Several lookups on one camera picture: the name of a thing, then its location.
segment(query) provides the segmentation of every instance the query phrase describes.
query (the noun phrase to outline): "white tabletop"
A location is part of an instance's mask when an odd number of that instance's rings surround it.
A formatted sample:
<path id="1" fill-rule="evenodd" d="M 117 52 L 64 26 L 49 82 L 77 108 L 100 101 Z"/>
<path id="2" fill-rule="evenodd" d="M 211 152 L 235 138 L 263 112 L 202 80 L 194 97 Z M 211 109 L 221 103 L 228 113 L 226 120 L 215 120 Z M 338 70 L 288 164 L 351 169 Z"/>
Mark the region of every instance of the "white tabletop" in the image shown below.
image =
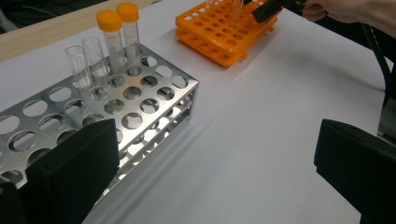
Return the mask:
<path id="1" fill-rule="evenodd" d="M 374 54 L 284 10 L 230 68 L 175 37 L 202 0 L 140 11 L 141 43 L 200 80 L 192 119 L 112 190 L 85 223 L 359 223 L 316 173 L 323 119 L 376 134 L 384 97 Z M 69 76 L 64 48 L 97 28 L 0 63 L 0 111 Z"/>

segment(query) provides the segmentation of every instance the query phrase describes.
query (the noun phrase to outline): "black cable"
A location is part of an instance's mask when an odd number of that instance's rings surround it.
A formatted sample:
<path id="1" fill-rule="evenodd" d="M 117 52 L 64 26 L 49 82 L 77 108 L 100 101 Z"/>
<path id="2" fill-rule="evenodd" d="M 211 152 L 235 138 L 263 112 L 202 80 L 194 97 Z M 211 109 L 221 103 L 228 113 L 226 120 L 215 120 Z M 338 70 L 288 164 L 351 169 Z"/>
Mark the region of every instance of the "black cable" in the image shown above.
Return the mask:
<path id="1" fill-rule="evenodd" d="M 376 60 L 379 63 L 379 66 L 381 67 L 382 75 L 384 76 L 385 80 L 385 99 L 384 99 L 384 104 L 382 104 L 382 107 L 385 107 L 385 105 L 388 103 L 389 100 L 389 81 L 390 81 L 390 69 L 387 63 L 387 60 L 385 59 L 384 54 L 381 51 L 381 48 L 378 45 L 378 42 L 376 41 L 375 34 L 373 31 L 373 28 L 370 25 L 361 24 L 361 27 L 363 28 L 363 32 L 366 35 L 367 41 L 369 42 L 370 48 L 372 49 Z"/>

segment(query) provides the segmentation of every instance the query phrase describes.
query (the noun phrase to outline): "test tube rack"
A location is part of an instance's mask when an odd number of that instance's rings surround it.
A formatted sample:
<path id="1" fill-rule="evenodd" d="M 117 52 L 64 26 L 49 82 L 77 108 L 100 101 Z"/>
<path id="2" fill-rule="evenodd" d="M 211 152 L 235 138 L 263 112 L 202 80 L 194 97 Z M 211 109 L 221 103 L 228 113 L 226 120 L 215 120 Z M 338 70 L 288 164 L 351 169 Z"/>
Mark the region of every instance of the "test tube rack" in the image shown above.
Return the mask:
<path id="1" fill-rule="evenodd" d="M 81 96 L 72 77 L 0 113 L 0 182 L 17 188 L 24 170 L 82 127 L 114 119 L 120 169 L 106 195 L 147 157 L 191 112 L 199 82 L 140 45 L 138 63 L 111 76 L 105 86 L 93 84 Z"/>
<path id="2" fill-rule="evenodd" d="M 247 51 L 266 33 L 274 30 L 277 14 L 257 23 L 253 11 L 266 0 L 252 0 L 240 7 L 235 17 L 234 0 L 216 0 L 210 10 L 206 3 L 176 17 L 176 36 L 211 60 L 229 67 L 247 58 Z"/>

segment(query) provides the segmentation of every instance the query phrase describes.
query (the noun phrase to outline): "metal test tube rack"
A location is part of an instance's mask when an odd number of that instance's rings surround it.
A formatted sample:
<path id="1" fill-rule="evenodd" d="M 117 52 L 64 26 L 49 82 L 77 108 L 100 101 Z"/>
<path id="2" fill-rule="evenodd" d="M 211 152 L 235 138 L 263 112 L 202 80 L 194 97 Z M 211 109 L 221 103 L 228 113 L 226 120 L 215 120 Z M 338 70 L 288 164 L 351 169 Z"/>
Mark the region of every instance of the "metal test tube rack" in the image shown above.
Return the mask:
<path id="1" fill-rule="evenodd" d="M 83 90 L 89 93 L 86 97 L 68 77 L 1 112 L 0 127 L 13 127 L 0 133 L 0 181 L 20 188 L 27 182 L 24 170 L 46 152 L 85 125 L 114 119 L 120 169 L 106 195 L 188 120 L 199 82 L 145 46 L 140 48 L 138 63 L 126 74 L 111 76 L 105 86 L 91 84 Z"/>

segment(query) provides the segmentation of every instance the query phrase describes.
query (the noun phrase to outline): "table surface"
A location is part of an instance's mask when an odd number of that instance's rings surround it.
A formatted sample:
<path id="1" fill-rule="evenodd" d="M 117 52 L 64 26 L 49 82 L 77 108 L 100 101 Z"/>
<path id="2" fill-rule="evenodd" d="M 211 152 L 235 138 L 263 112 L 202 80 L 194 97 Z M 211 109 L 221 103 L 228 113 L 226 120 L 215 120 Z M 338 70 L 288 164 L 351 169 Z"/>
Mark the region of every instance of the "table surface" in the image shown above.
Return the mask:
<path id="1" fill-rule="evenodd" d="M 373 53 L 284 10 L 225 68 L 175 37 L 175 17 L 200 3 L 140 10 L 141 43 L 200 80 L 195 108 L 85 223 L 359 223 L 313 160 L 323 119 L 376 135 L 384 82 Z M 0 111 L 68 77 L 64 48 L 88 35 L 103 39 L 93 27 L 0 63 Z"/>

